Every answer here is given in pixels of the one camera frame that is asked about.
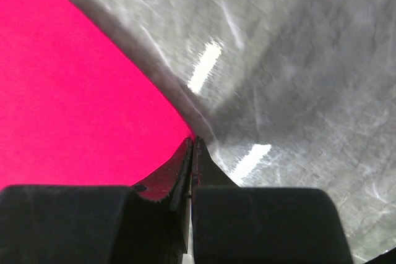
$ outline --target red fabric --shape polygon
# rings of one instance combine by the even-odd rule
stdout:
[[[131,185],[187,124],[68,0],[0,0],[0,189]]]

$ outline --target gray marble surface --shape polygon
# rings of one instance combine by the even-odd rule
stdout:
[[[356,263],[396,246],[396,0],[72,1],[234,181],[327,191]]]

